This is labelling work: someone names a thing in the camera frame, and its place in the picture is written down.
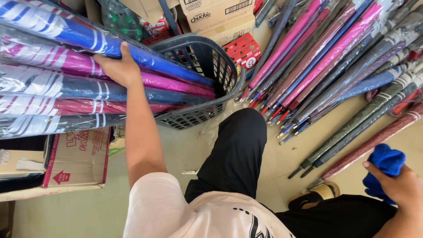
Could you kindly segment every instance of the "blue towel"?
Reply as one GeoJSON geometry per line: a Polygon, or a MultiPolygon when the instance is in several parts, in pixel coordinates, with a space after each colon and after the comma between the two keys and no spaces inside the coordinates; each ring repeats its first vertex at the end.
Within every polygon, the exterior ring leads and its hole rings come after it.
{"type": "MultiPolygon", "coordinates": [[[[387,144],[378,144],[367,160],[378,167],[389,177],[397,176],[405,163],[405,154],[399,150],[391,149],[387,144]]],[[[370,173],[363,179],[368,195],[382,199],[385,203],[395,205],[383,191],[379,181],[370,173]]]]}

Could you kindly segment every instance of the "foot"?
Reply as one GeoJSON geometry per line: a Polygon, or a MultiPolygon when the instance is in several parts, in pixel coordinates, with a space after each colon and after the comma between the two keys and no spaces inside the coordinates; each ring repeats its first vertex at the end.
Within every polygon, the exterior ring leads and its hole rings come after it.
{"type": "Polygon", "coordinates": [[[292,197],[288,200],[289,210],[307,209],[316,206],[319,202],[338,197],[341,194],[338,185],[333,182],[324,182],[308,190],[305,194],[292,197]]]}

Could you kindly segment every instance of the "plastic laundry basket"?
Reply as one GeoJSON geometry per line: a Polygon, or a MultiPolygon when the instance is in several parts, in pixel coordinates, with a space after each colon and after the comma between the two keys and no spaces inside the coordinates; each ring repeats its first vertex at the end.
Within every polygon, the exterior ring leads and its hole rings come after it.
{"type": "Polygon", "coordinates": [[[156,117],[158,125],[177,130],[187,129],[222,113],[229,99],[245,82],[245,69],[237,74],[236,66],[226,52],[214,41],[195,33],[183,34],[151,45],[188,68],[214,80],[215,100],[156,117]]]}

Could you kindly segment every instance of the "tiled floor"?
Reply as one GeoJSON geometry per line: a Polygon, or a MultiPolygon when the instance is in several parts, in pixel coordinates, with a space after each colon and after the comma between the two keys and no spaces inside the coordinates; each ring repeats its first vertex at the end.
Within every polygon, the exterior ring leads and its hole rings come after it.
{"type": "MultiPolygon", "coordinates": [[[[255,37],[262,47],[268,35],[267,26],[255,32],[255,37]]],[[[182,171],[200,168],[216,139],[218,122],[242,108],[241,105],[236,107],[234,105],[230,101],[224,114],[206,125],[184,131],[159,128],[167,168],[179,180],[182,191],[185,191],[190,179],[196,178],[195,175],[182,175],[182,171]]],[[[292,138],[283,145],[279,145],[275,138],[278,128],[268,127],[268,142],[263,155],[257,200],[274,211],[286,210],[287,199],[303,191],[333,161],[394,120],[391,116],[382,117],[321,168],[315,169],[303,179],[299,176],[287,179],[288,174],[296,169],[309,153],[364,105],[365,100],[362,96],[352,98],[300,136],[292,138]]],[[[388,140],[391,147],[406,153],[407,164],[419,174],[423,174],[421,135],[423,135],[423,121],[415,123],[388,140]]],[[[332,179],[340,186],[342,193],[364,194],[361,180],[366,171],[361,167],[361,161],[332,179]]],[[[107,183],[101,190],[78,191],[17,201],[14,237],[121,237],[128,206],[128,193],[125,158],[120,154],[109,160],[107,183]]]]}

